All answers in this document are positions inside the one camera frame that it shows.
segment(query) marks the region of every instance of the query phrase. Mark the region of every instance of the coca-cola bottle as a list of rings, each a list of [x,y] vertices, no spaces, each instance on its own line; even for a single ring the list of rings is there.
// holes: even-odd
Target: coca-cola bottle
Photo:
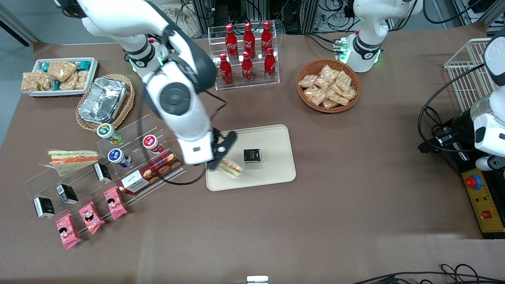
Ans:
[[[231,65],[226,61],[226,54],[221,53],[219,55],[221,58],[221,63],[219,64],[219,70],[221,70],[221,77],[223,77],[224,85],[233,85],[233,75],[231,74]]]
[[[273,81],[274,79],[275,79],[274,49],[267,48],[267,56],[265,57],[265,80]]]
[[[272,31],[270,21],[263,22],[263,33],[261,34],[261,54],[263,58],[267,55],[267,49],[272,47]]]
[[[250,84],[254,80],[253,63],[250,60],[249,52],[244,51],[242,55],[244,56],[244,61],[242,61],[242,80],[244,83]]]
[[[244,51],[247,51],[249,53],[249,56],[251,58],[254,58],[256,57],[256,51],[255,51],[255,39],[253,32],[251,31],[253,26],[249,22],[246,22],[244,26],[245,26]]]
[[[230,61],[238,60],[238,47],[237,47],[237,37],[233,33],[233,26],[231,24],[226,25],[226,50],[228,51],[228,57]]]

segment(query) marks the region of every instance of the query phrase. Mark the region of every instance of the bottle cap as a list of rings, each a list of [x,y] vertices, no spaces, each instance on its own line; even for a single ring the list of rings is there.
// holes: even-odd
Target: bottle cap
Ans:
[[[144,140],[142,140],[142,144],[144,147],[148,150],[154,149],[158,146],[158,139],[154,135],[147,135],[144,137]]]
[[[111,163],[119,164],[123,161],[125,154],[120,149],[112,149],[109,151],[107,157]]]
[[[96,133],[103,139],[107,139],[114,133],[114,127],[108,123],[102,123],[97,129]]]

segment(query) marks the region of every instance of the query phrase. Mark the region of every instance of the yogurt bottle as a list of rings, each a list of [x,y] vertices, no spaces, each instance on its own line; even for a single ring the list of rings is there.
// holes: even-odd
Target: yogurt bottle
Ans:
[[[114,129],[114,127],[108,123],[102,123],[96,130],[98,136],[103,139],[109,140],[112,144],[118,144],[123,139],[121,133]]]
[[[150,150],[151,152],[153,152],[153,154],[160,154],[161,152],[163,152],[163,145],[161,145],[161,143],[158,141],[158,139],[156,138],[156,136],[154,135],[146,135],[144,137],[144,139],[142,140],[142,145],[144,145],[144,147],[148,150]]]
[[[131,157],[125,156],[125,153],[120,149],[110,150],[107,157],[111,163],[118,164],[123,168],[131,165]]]

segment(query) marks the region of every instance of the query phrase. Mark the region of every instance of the pink snack package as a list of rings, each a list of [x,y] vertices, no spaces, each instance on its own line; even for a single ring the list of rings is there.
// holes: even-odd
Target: pink snack package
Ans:
[[[88,227],[89,232],[92,234],[94,234],[102,224],[105,224],[105,222],[102,219],[100,219],[100,217],[96,213],[93,201],[86,204],[86,206],[82,207],[79,210],[79,214],[84,220],[84,224],[86,224],[86,227]]]
[[[81,241],[79,233],[74,226],[74,218],[72,218],[72,214],[68,213],[63,216],[63,218],[56,221],[56,227],[60,232],[60,238],[62,239],[63,247],[66,250]]]
[[[110,190],[104,192],[105,200],[107,200],[109,210],[111,211],[112,218],[114,218],[114,220],[127,213],[123,205],[123,200],[121,200],[121,196],[119,195],[118,189],[119,188],[115,186]]]

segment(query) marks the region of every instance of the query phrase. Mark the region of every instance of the table surface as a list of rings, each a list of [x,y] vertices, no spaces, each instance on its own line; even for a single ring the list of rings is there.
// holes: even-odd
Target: table surface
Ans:
[[[75,121],[79,98],[23,95],[0,150],[0,282],[244,283],[268,275],[271,283],[345,283],[462,262],[504,278],[505,240],[480,239],[459,178],[441,157],[417,150],[420,108],[448,81],[443,63],[475,37],[485,37],[483,25],[390,33],[380,61],[359,74],[360,100],[328,115],[301,101],[296,77],[331,54],[306,37],[280,36],[281,83],[215,92],[229,104],[213,125],[286,125],[296,179],[223,192],[209,191],[205,179],[164,185],[68,251],[54,220],[35,217],[24,182],[44,170],[47,149],[82,149],[98,137]],[[35,55],[95,57],[99,75],[124,74],[141,91],[117,44],[36,44]],[[220,104],[201,97],[209,113]],[[139,102],[124,125],[137,119]],[[449,91],[433,107],[444,119],[458,112]],[[179,181],[201,171],[187,168]]]

